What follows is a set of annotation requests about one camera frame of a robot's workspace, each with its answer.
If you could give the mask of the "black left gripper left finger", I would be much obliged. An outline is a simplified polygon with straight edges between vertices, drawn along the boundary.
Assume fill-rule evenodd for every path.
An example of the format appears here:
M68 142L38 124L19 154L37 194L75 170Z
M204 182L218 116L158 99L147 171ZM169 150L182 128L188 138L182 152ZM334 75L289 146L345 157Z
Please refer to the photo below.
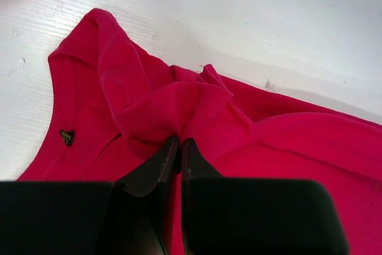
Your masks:
M2 182L2 254L170 254L178 138L114 182Z

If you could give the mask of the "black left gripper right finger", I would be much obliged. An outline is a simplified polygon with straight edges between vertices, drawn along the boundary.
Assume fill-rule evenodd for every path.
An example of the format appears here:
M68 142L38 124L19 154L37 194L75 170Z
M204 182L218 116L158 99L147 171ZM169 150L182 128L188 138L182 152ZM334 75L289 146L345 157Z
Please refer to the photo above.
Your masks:
M322 185L224 177L193 139L183 145L181 227L186 254L349 253Z

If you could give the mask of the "magenta t shirt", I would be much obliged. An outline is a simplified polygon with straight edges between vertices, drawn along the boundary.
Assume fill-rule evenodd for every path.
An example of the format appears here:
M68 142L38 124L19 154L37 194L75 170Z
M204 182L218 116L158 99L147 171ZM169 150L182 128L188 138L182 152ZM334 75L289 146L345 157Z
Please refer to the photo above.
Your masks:
M312 179L352 254L381 253L381 126L219 75L169 66L91 10L48 58L53 115L21 180L117 180L170 136L233 177Z

